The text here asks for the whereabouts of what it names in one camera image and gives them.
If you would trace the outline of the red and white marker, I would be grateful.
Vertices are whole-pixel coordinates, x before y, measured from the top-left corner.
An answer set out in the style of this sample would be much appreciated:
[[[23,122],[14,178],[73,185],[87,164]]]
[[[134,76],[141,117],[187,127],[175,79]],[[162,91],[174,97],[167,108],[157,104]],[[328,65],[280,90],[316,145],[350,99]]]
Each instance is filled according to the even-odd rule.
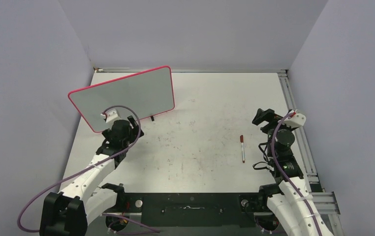
[[[241,152],[242,152],[242,163],[245,163],[245,145],[244,145],[244,136],[240,136],[240,143],[241,143]]]

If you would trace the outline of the pink framed whiteboard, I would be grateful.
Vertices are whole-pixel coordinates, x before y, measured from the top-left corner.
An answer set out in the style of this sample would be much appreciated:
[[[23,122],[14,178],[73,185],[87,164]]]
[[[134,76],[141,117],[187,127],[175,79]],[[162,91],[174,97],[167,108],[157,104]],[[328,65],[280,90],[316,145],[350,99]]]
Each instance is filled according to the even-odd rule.
[[[116,73],[99,73],[101,83],[69,92],[68,98],[91,130],[100,133],[108,126],[103,112],[113,107],[126,118],[131,112],[149,118],[175,108],[171,68],[167,65],[118,77]]]

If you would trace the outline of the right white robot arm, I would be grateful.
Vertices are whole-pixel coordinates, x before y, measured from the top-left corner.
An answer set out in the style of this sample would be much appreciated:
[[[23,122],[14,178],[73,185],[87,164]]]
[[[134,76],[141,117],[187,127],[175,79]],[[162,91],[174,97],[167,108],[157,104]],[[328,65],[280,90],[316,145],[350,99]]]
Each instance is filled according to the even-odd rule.
[[[264,122],[266,125],[260,130],[267,135],[267,142],[262,152],[275,183],[260,187],[258,206],[269,210],[289,236],[331,236],[291,149],[295,142],[293,132],[304,126],[306,116],[297,110],[280,116],[272,109],[259,108],[252,123]]]

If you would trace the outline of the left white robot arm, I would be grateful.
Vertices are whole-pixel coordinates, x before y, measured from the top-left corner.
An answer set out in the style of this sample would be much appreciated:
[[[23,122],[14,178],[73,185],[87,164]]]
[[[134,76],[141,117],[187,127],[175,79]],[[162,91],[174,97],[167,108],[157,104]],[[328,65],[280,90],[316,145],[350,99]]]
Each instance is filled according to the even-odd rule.
[[[121,119],[118,115],[107,115],[106,123],[110,127],[102,132],[104,141],[85,172],[74,177],[60,192],[45,197],[39,228],[41,236],[84,236],[88,225],[108,207],[114,212],[125,207],[125,197],[119,194],[123,191],[121,186],[105,184],[103,188],[113,193],[98,205],[95,205],[93,193],[144,133],[133,116]]]

